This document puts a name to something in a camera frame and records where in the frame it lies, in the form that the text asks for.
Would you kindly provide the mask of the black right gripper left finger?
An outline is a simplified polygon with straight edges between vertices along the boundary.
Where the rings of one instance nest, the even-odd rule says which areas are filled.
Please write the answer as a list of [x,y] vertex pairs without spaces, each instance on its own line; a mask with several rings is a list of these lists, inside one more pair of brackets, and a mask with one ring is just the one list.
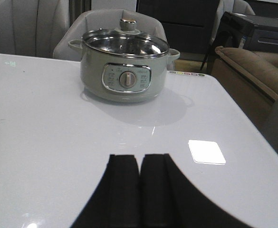
[[97,188],[72,227],[140,227],[139,170],[133,155],[109,156]]

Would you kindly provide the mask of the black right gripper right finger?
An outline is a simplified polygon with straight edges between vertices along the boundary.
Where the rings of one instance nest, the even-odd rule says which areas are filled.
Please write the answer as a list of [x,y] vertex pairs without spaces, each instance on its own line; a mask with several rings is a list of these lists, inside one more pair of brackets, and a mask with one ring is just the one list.
[[147,154],[141,165],[143,228],[246,228],[182,173],[169,154]]

